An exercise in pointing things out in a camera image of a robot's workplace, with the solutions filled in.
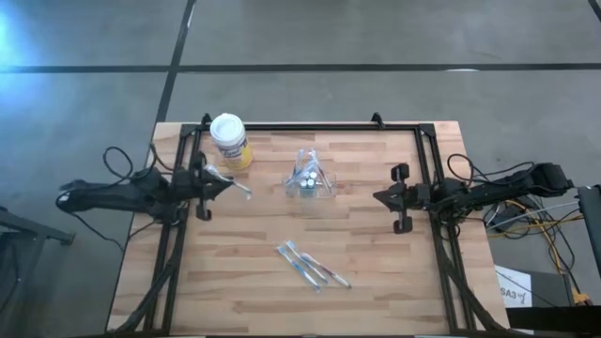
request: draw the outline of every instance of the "cable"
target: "cable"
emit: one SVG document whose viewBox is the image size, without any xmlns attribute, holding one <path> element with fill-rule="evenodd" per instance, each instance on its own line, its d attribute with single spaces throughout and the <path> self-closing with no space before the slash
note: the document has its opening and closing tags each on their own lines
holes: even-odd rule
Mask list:
<svg viewBox="0 0 601 338">
<path fill-rule="evenodd" d="M 452 159 L 453 157 L 459 157 L 459 158 L 462 158 L 462 159 L 464 159 L 464 160 L 466 160 L 466 161 L 468 162 L 468 164 L 470 165 L 470 178 L 461 177 L 460 175 L 458 175 L 458 174 L 455 172 L 455 170 L 453 170 L 453 167 L 451 166 L 451 159 Z M 526 172 L 524 173 L 524 175 L 522 175 L 522 176 L 520 176 L 520 177 L 517 177 L 517 178 L 514 178 L 514 179 L 513 179 L 513 180 L 511 180 L 511 181 L 499 183 L 499 182 L 491 182 L 491 181 L 488 179 L 488 176 L 492 176 L 492 175 L 497 175 L 497 174 L 506 173 L 506 172 L 512 171 L 512 170 L 514 170 L 514 169 L 517 169 L 517 168 L 519 168 L 519 167 L 521 167 L 521 166 L 524 166 L 524 165 L 527 165 L 527 164 L 530 166 L 530 168 L 528 168 L 528 169 L 526 170 Z M 479 183 L 492 184 L 492 185 L 499 185 L 499 186 L 508 186 L 508 185 L 511 185 L 511 184 L 513 184 L 513 183 L 516 183 L 516 182 L 518 182 L 519 180 L 523 179 L 524 177 L 528 176 L 528 175 L 529 175 L 529 174 L 532 172 L 532 170 L 534 170 L 534 168 L 536 168 L 536 164 L 534 164 L 534 162 L 532 162 L 532 161 L 525 161 L 525 162 L 522 162 L 522 163 L 520 163 L 520 164 L 516 164 L 516 165 L 512 166 L 511 168 L 507 168 L 507 169 L 503 169 L 503 170 L 496 171 L 496 172 L 491 172 L 491 173 L 484 173 L 482 170 L 480 170 L 480 169 L 479 169 L 479 168 L 478 168 L 478 167 L 477 167 L 477 166 L 476 166 L 476 165 L 473 163 L 473 161 L 472 161 L 472 160 L 471 160 L 469 157 L 467 157 L 467 156 L 465 156 L 465 155 L 463 155 L 463 154 L 455 153 L 455 154 L 451 154 L 451 156 L 449 156 L 449 158 L 447 159 L 447 167 L 449 168 L 449 171 L 450 171 L 450 172 L 451 172 L 451 173 L 452 173 L 452 174 L 453 174 L 455 177 L 457 177 L 457 178 L 459 178 L 459 179 L 461 179 L 461 180 L 463 180 L 463 181 L 466 181 L 466 182 L 467 182 L 467 183 L 466 183 L 466 186 L 468 186 L 468 187 L 471 185 L 471 183 L 472 183 L 472 182 L 479 182 Z M 478 173 L 479 173 L 479 175 L 475 176 L 475 175 L 474 175 L 474 171 L 478 172 Z"/>
<path fill-rule="evenodd" d="M 574 212 L 577 212 L 577 211 L 578 211 L 578 209 L 574 209 L 574 210 L 568 212 L 567 214 L 565 214 L 563 217 L 560 218 L 560 220 L 558 221 L 558 223 L 560 223 L 561 221 L 563 221 L 564 219 L 566 219 L 568 216 L 570 216 L 571 214 L 573 214 Z M 567 247 L 567 250 L 570 252 L 570 255 L 572 256 L 572 262 L 568 265 L 567 263 L 565 263 L 565 261 L 563 260 L 563 258 L 561 256 L 559 256 L 559 259 L 562 262 L 562 264 L 565 266 L 565 272 L 567 272 L 567 274 L 572 279 L 572 282 L 574 283 L 574 288 L 577 290 L 578 293 L 580 293 L 580 287 L 578 286 L 578 282 L 576 281 L 576 278 L 574 277 L 574 274 L 572 273 L 572 268 L 576 264 L 576 256 L 574 255 L 574 251 L 572 250 L 572 247 L 570 246 L 570 243 L 567 241 L 567 238 L 565 237 L 565 235 L 563 234 L 562 229 L 559 226 L 557 226 L 557 233 L 559 233 L 560 236 L 562 236 L 563 242 L 565 243 L 565 246 Z"/>
<path fill-rule="evenodd" d="M 506 201 L 509 204 L 513 204 L 515 206 L 518 206 L 520 208 L 522 208 L 523 210 L 525 210 L 526 212 L 528 212 L 531 216 L 532 214 L 530 213 L 530 211 L 524 207 L 523 205 L 519 204 L 518 202 L 515 201 Z M 572 280 L 572 282 L 574 283 L 574 288 L 577 290 L 578 293 L 580 293 L 580 288 L 578 286 L 578 282 L 576 281 L 576 277 L 574 277 L 574 274 L 572 273 L 572 268 L 574 267 L 574 265 L 576 264 L 576 256 L 574 254 L 574 251 L 572 250 L 572 247 L 570 246 L 569 242 L 567 241 L 567 238 L 565 238 L 565 235 L 562 232 L 562 229 L 559 227 L 560 223 L 565 223 L 565 222 L 571 222 L 571 221 L 576 221 L 576 220 L 580 220 L 582 219 L 582 215 L 576 216 L 570 220 L 566 220 L 570 215 L 572 215 L 573 213 L 577 212 L 578 209 L 574 209 L 570 212 L 568 212 L 567 214 L 565 214 L 563 217 L 561 217 L 558 221 L 556 222 L 549 222 L 549 223 L 540 223 L 538 222 L 538 220 L 534 219 L 534 222 L 536 223 L 536 225 L 532 225 L 529 226 L 527 228 L 530 229 L 530 227 L 539 227 L 541 228 L 541 232 L 537 233 L 537 234 L 543 234 L 543 236 L 545 236 L 548 244 L 549 244 L 549 248 L 548 248 L 548 255 L 551 258 L 551 261 L 555 264 L 555 267 L 557 269 L 557 272 L 559 274 L 565 274 L 567 273 L 568 276 L 570 277 L 570 279 Z M 548 229 L 545 228 L 545 225 L 551 225 Z M 554 230 L 555 232 L 552 234 L 552 237 L 549 235 L 548 231 L 550 230 Z M 567 264 L 565 262 L 565 260 L 563 259 L 563 257 L 559 254 L 559 251 L 557 250 L 557 246 L 555 245 L 555 235 L 556 233 L 559 233 L 562 236 L 563 241 L 565 242 L 566 247 L 568 248 L 568 251 L 570 252 L 570 255 L 572 256 L 571 259 L 571 263 Z"/>
<path fill-rule="evenodd" d="M 117 172 L 117 170 L 113 169 L 113 167 L 111 166 L 111 164 L 108 162 L 108 155 L 111 151 L 116 151 L 118 153 L 120 153 L 121 155 L 123 155 L 123 157 L 125 158 L 125 161 L 128 163 L 129 165 L 129 169 L 128 169 L 128 173 L 126 175 L 121 175 L 119 172 Z M 153 160 L 152 163 L 150 164 L 150 166 L 146 169 L 146 171 L 139 177 L 136 177 L 138 179 L 140 178 L 144 178 L 147 177 L 150 172 L 152 171 L 152 168 L 154 167 L 154 165 L 156 164 L 157 161 L 159 161 L 159 163 L 165 167 L 165 169 L 167 170 L 173 170 L 169 167 L 167 167 L 166 165 L 164 165 L 164 162 L 162 160 L 159 159 L 159 156 L 157 156 L 157 152 L 156 152 L 156 147 L 153 144 L 150 144 L 150 150 L 153 154 Z M 121 149 L 118 146 L 109 146 L 106 149 L 104 149 L 104 153 L 102 153 L 102 162 L 104 163 L 104 166 L 106 166 L 106 169 L 113 174 L 114 176 L 118 177 L 119 179 L 111 184 L 107 184 L 105 186 L 99 186 L 96 188 L 87 188 L 87 191 L 95 191 L 95 190 L 101 190 L 101 189 L 107 189 L 107 188 L 111 188 L 114 187 L 128 179 L 132 178 L 132 173 L 133 173 L 133 162 L 131 161 L 130 156 L 128 156 L 128 154 Z M 85 227 L 87 227 L 90 231 L 92 231 L 94 234 L 96 234 L 98 237 L 113 242 L 114 244 L 116 244 L 116 246 L 119 248 L 119 250 L 122 253 L 125 253 L 125 249 L 123 248 L 123 246 L 114 238 L 107 238 L 106 236 L 104 236 L 100 231 L 96 230 L 94 227 L 92 227 L 89 223 L 87 223 L 81 216 L 77 215 L 74 212 L 69 212 L 64 210 L 60 204 L 59 201 L 67 196 L 70 193 L 70 191 L 66 191 L 66 192 L 62 192 L 61 194 L 59 194 L 56 199 L 54 200 L 54 204 L 56 205 L 56 207 L 58 207 L 59 210 L 65 212 L 66 214 L 70 215 L 71 217 L 76 218 L 77 220 L 79 220 L 79 222 L 81 222 Z"/>
<path fill-rule="evenodd" d="M 527 207 L 524 207 L 522 204 L 520 204 L 520 203 L 518 203 L 518 202 L 516 202 L 516 201 L 512 201 L 512 200 L 507 200 L 507 201 L 505 201 L 505 202 L 506 202 L 506 203 L 509 203 L 509 204 L 511 204 L 511 205 L 514 205 L 514 206 L 516 206 L 516 207 L 519 207 L 519 208 L 521 208 L 522 210 L 524 210 L 524 211 L 528 212 L 528 214 L 530 214 L 530 215 L 531 215 L 531 217 L 533 217 L 533 218 L 534 218 L 534 215 L 532 215 L 532 214 L 530 213 L 530 211 L 528 210 L 528 208 L 527 208 Z M 538 222 L 538 220 L 536 220 L 535 218 L 534 218 L 534 222 L 535 222 L 535 223 L 536 223 L 536 224 L 537 224 L 537 225 L 540 227 L 540 229 L 541 229 L 541 230 L 545 230 L 545 227 L 544 227 L 544 226 L 542 226 L 542 225 L 541 225 L 541 223 L 540 223 L 540 222 Z M 548 232 L 547 232 L 547 231 L 544 231 L 544 232 L 543 232 L 543 236 L 545 236 L 545 238 L 547 239 L 548 245 L 549 245 L 549 247 L 551 248 L 551 251 L 553 252 L 553 255 L 555 256 L 555 263 L 556 263 L 556 267 L 557 267 L 557 272 L 558 272 L 559 274 L 562 274 L 562 267 L 561 267 L 561 266 L 560 266 L 560 264 L 559 264 L 560 257 L 559 257 L 559 254 L 558 254 L 558 252 L 557 252 L 557 248 L 555 247 L 555 242 L 554 242 L 553 240 L 551 240 L 551 237 L 548 235 Z"/>
<path fill-rule="evenodd" d="M 57 207 L 60 209 L 60 206 L 58 205 L 58 198 L 56 198 L 56 206 L 57 206 Z M 62 210 L 62 209 L 61 209 L 61 211 L 63 211 L 63 212 L 65 212 L 66 214 L 68 214 L 68 215 L 70 215 L 70 216 L 72 216 L 72 217 L 74 217 L 74 218 L 78 219 L 78 220 L 79 220 L 79 222 L 81 222 L 83 225 L 85 225 L 85 227 L 86 227 L 86 228 L 88 228 L 88 229 L 89 229 L 91 232 L 93 232 L 94 234 L 98 235 L 98 237 L 100 237 L 100 238 L 102 238 L 102 239 L 104 239 L 104 240 L 107 240 L 107 241 L 113 242 L 114 244 L 116 244 L 116 246 L 117 246 L 117 247 L 119 247 L 119 250 L 120 250 L 122 253 L 125 253 L 125 249 L 123 248 L 123 246 L 122 246 L 122 245 L 121 245 L 121 244 L 120 244 L 118 241 L 116 241 L 116 239 L 114 239 L 114 238 L 107 238 L 107 237 L 106 237 L 106 236 L 104 236 L 104 235 L 103 235 L 103 234 L 102 234 L 100 231 L 98 231 L 98 230 L 94 229 L 94 228 L 92 227 L 92 225 L 90 225 L 90 224 L 88 224 L 86 221 L 84 221 L 84 219 L 83 219 L 83 218 L 82 218 L 80 215 L 78 215 L 78 214 L 76 214 L 76 213 L 74 213 L 74 212 L 67 212 L 67 211 L 65 211 L 65 210 Z"/>
<path fill-rule="evenodd" d="M 451 229 L 453 229 L 455 238 L 459 238 L 459 235 L 461 234 L 461 226 L 459 226 L 459 224 L 455 223 L 453 225 L 453 227 L 450 227 L 450 226 L 448 226 L 448 225 L 445 224 L 442 227 L 444 227 L 445 229 L 447 229 L 447 233 L 449 234 L 449 238 L 451 236 Z M 442 240 L 449 240 L 449 238 L 446 238 L 445 236 L 443 236 L 442 233 L 439 233 L 439 235 L 440 235 L 440 238 L 442 238 Z"/>
<path fill-rule="evenodd" d="M 495 212 L 492 214 L 492 217 L 490 217 L 490 219 L 488 221 L 485 221 L 485 226 L 488 226 L 492 222 L 492 220 L 494 220 L 495 217 L 497 217 L 497 214 L 499 213 L 499 209 L 500 208 L 501 208 L 501 203 L 497 203 L 497 207 L 495 208 Z"/>
<path fill-rule="evenodd" d="M 537 208 L 539 208 L 539 209 L 544 209 L 545 208 L 545 203 L 543 203 L 543 197 L 537 196 L 537 195 L 532 195 L 532 200 L 536 204 Z M 551 222 L 555 221 L 555 219 L 553 218 L 553 216 L 551 216 L 551 214 L 548 213 L 548 211 L 545 211 L 544 215 L 545 215 L 545 218 L 546 218 L 547 221 L 551 221 Z"/>
<path fill-rule="evenodd" d="M 545 222 L 545 223 L 534 224 L 534 225 L 518 226 L 518 227 L 512 228 L 511 231 L 508 230 L 508 231 L 505 231 L 505 232 L 500 233 L 500 234 L 488 235 L 488 237 L 489 238 L 501 238 L 501 237 L 503 237 L 504 233 L 512 233 L 512 234 L 518 235 L 518 233 L 514 233 L 515 230 L 532 229 L 532 228 L 535 228 L 535 227 L 540 227 L 541 225 L 542 226 L 548 226 L 548 225 L 555 225 L 555 224 L 558 224 L 558 223 L 569 223 L 569 222 L 578 221 L 578 220 L 582 220 L 582 217 L 581 216 L 576 216 L 576 217 L 573 217 L 571 219 L 563 220 L 563 221 L 560 221 L 560 222 L 558 222 L 558 221 L 556 221 L 556 222 Z"/>
<path fill-rule="evenodd" d="M 507 209 L 507 208 L 508 208 L 508 207 L 507 207 L 507 203 L 506 203 L 506 202 L 503 202 L 503 205 L 505 206 L 505 209 Z M 485 227 L 488 227 L 488 226 L 490 226 L 490 224 L 491 224 L 491 223 L 492 223 L 492 221 L 494 220 L 494 217 L 496 217 L 497 213 L 499 212 L 499 207 L 501 207 L 501 203 L 498 203 L 498 204 L 497 204 L 497 210 L 496 210 L 496 212 L 495 212 L 495 215 L 493 215 L 493 217 L 492 217 L 490 220 L 488 220 L 488 222 L 487 222 L 487 223 L 485 223 Z M 530 235 L 530 230 L 531 230 L 530 228 L 526 228 L 526 231 L 525 231 L 525 232 L 523 232 L 523 233 L 516 233 L 516 232 L 511 232 L 511 231 L 507 231 L 507 230 L 505 230 L 505 231 L 503 231 L 503 232 L 500 234 L 500 236 L 503 236 L 503 237 L 505 237 L 505 238 L 507 238 L 507 239 L 511 239 L 511 240 L 517 240 L 517 239 L 525 238 L 526 236 Z"/>
<path fill-rule="evenodd" d="M 541 213 L 541 212 L 543 212 L 543 211 L 552 210 L 552 209 L 554 209 L 554 208 L 558 208 L 558 207 L 567 207 L 567 206 L 573 206 L 573 205 L 576 205 L 576 204 L 578 204 L 578 202 L 564 203 L 564 204 L 560 204 L 560 205 L 553 206 L 553 207 L 545 207 L 545 208 L 542 208 L 542 209 L 533 210 L 533 212 L 536 212 L 536 213 Z M 492 230 L 492 229 L 498 228 L 499 226 L 501 226 L 501 225 L 503 225 L 503 224 L 507 224 L 507 223 L 509 223 L 509 222 L 512 222 L 512 221 L 515 221 L 515 220 L 519 220 L 519 219 L 521 219 L 521 218 L 523 218 L 523 217 L 528 217 L 528 216 L 531 216 L 531 215 L 528 215 L 528 214 L 522 214 L 522 215 L 519 215 L 519 216 L 515 216 L 514 218 L 510 218 L 509 220 L 505 220 L 505 221 L 503 221 L 503 222 L 501 222 L 501 223 L 497 223 L 497 224 L 495 224 L 495 225 L 493 225 L 493 226 L 489 226 L 489 227 L 488 227 L 486 230 Z"/>
<path fill-rule="evenodd" d="M 159 154 L 157 153 L 157 148 L 154 146 L 154 144 L 150 144 L 150 151 L 152 151 L 152 155 L 154 156 L 155 159 L 157 159 L 157 162 L 162 165 L 163 168 L 167 169 L 167 171 L 173 172 L 174 169 L 171 167 L 168 167 L 165 162 L 163 162 L 161 160 L 161 157 L 159 157 Z"/>
<path fill-rule="evenodd" d="M 135 235 L 137 235 L 139 232 L 147 229 L 149 226 L 151 226 L 152 224 L 157 223 L 157 220 L 153 220 L 152 222 L 144 225 L 143 227 L 137 229 L 136 231 L 132 232 L 129 236 L 128 236 L 128 240 L 130 240 L 132 237 L 134 237 Z"/>
<path fill-rule="evenodd" d="M 502 273 L 500 273 L 500 272 L 498 272 L 498 271 L 496 271 L 496 272 L 497 272 L 497 274 L 498 274 L 498 275 L 500 275 L 502 278 L 504 278 L 504 279 L 506 279 L 507 281 L 509 281 L 509 282 L 511 282 L 511 283 L 513 283 L 513 284 L 515 284 L 515 285 L 517 285 L 517 286 L 519 286 L 521 289 L 523 289 L 523 290 L 526 290 L 526 291 L 530 292 L 530 293 L 531 293 L 533 296 L 535 296 L 535 297 L 537 297 L 538 299 L 540 299 L 540 300 L 544 301 L 544 302 L 545 302 L 547 305 L 549 305 L 549 306 L 552 306 L 552 307 L 557 307 L 556 305 L 553 305 L 553 304 L 552 304 L 550 301 L 548 301 L 548 300 L 544 299 L 543 297 L 541 297 L 541 296 L 539 296 L 539 295 L 537 295 L 537 294 L 533 293 L 531 290 L 529 290 L 529 289 L 527 289 L 526 287 L 524 287 L 524 286 L 522 286 L 522 285 L 518 284 L 516 281 L 512 280 L 511 278 L 509 278 L 509 277 L 505 276 L 504 274 L 502 274 Z"/>
</svg>

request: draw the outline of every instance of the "white lid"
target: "white lid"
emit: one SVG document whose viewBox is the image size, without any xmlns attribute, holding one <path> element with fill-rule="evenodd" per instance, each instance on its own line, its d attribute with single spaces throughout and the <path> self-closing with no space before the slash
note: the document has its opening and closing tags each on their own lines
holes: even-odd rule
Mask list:
<svg viewBox="0 0 601 338">
<path fill-rule="evenodd" d="M 244 138 L 244 124 L 236 115 L 223 113 L 210 123 L 210 135 L 221 146 L 235 146 Z"/>
</svg>

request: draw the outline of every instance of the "yellow cable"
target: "yellow cable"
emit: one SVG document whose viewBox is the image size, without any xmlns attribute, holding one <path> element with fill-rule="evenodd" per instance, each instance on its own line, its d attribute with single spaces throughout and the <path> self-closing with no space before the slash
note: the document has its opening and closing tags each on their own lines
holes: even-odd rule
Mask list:
<svg viewBox="0 0 601 338">
<path fill-rule="evenodd" d="M 527 207 L 524 207 L 522 204 L 516 202 L 516 201 L 512 201 L 512 200 L 507 200 L 505 201 L 505 203 L 509 203 L 512 204 L 516 207 L 521 208 L 522 210 L 528 212 L 528 214 L 532 217 L 532 219 L 534 220 L 534 222 L 536 223 L 536 225 L 538 225 L 541 229 L 541 231 L 543 232 L 543 236 L 545 236 L 545 238 L 547 239 L 548 245 L 551 247 L 551 251 L 553 252 L 553 256 L 555 256 L 555 267 L 557 268 L 557 272 L 559 274 L 563 274 L 563 270 L 562 270 L 562 266 L 560 265 L 560 256 L 557 253 L 557 248 L 555 247 L 555 243 L 553 243 L 553 240 L 551 240 L 551 237 L 548 235 L 547 230 L 545 229 L 545 227 L 543 225 L 541 225 L 540 222 L 538 222 L 538 220 L 536 219 L 536 217 L 534 217 L 534 215 L 532 215 L 532 213 L 528 210 Z"/>
<path fill-rule="evenodd" d="M 569 223 L 569 222 L 578 221 L 578 220 L 582 220 L 582 219 L 583 219 L 582 215 L 578 215 L 578 216 L 572 217 L 571 219 L 563 220 L 561 222 L 544 222 L 544 223 L 539 223 L 539 224 L 535 224 L 535 225 L 518 226 L 518 227 L 512 228 L 511 231 L 505 231 L 500 234 L 491 234 L 491 235 L 488 235 L 488 237 L 489 238 L 501 238 L 501 237 L 504 237 L 505 234 L 519 235 L 518 233 L 515 233 L 514 231 L 523 230 L 523 229 L 532 229 L 532 228 L 540 227 L 540 226 Z"/>
</svg>

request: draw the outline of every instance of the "toothbrush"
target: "toothbrush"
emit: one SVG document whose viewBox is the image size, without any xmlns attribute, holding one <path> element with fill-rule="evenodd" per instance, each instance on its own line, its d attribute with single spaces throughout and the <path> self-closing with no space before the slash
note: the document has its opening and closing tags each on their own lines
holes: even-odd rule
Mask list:
<svg viewBox="0 0 601 338">
<path fill-rule="evenodd" d="M 297 253 L 295 245 L 292 242 L 292 240 L 289 240 L 288 242 L 286 242 L 285 245 L 288 246 L 288 248 L 290 249 L 290 251 L 294 255 L 296 255 L 299 258 L 299 260 L 302 263 L 304 263 L 305 266 L 307 266 L 312 272 L 314 272 L 317 276 L 319 276 L 319 278 L 321 279 L 321 281 L 324 284 L 328 284 L 328 277 L 324 276 L 323 273 L 321 273 L 316 267 L 313 266 L 313 264 L 311 264 L 311 262 L 307 261 L 306 259 L 302 259 L 302 257 L 299 255 L 299 253 Z"/>
<path fill-rule="evenodd" d="M 308 253 L 301 253 L 300 254 L 300 259 L 306 261 L 306 262 L 311 262 L 312 264 L 317 265 L 318 267 L 322 268 L 324 271 L 326 271 L 336 282 L 351 288 L 352 286 L 350 286 L 350 284 L 345 281 L 344 278 L 340 277 L 339 275 L 337 275 L 336 273 L 334 273 L 332 270 L 324 267 L 321 263 L 317 262 L 311 255 L 309 255 Z"/>
<path fill-rule="evenodd" d="M 292 258 L 288 256 L 288 253 L 285 252 L 285 248 L 279 246 L 278 252 L 285 258 L 285 260 L 288 261 L 288 263 L 290 263 L 292 267 L 294 267 L 294 269 L 296 269 L 296 271 L 298 271 L 302 275 L 302 277 L 304 277 L 304 279 L 306 279 L 311 284 L 311 286 L 316 292 L 321 291 L 321 286 L 319 286 L 316 280 L 313 279 L 313 277 L 311 277 L 311 275 L 307 271 L 305 271 L 305 269 L 303 269 L 302 266 L 299 265 L 299 263 L 293 261 Z"/>
</svg>

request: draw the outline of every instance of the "disinfecting wipes container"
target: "disinfecting wipes container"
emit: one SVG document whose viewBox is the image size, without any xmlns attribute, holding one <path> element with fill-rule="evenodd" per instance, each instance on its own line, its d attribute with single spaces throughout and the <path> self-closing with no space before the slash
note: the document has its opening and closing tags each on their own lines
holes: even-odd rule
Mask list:
<svg viewBox="0 0 601 338">
<path fill-rule="evenodd" d="M 210 124 L 210 135 L 228 168 L 243 169 L 251 164 L 253 153 L 239 117 L 229 113 L 217 116 Z"/>
</svg>

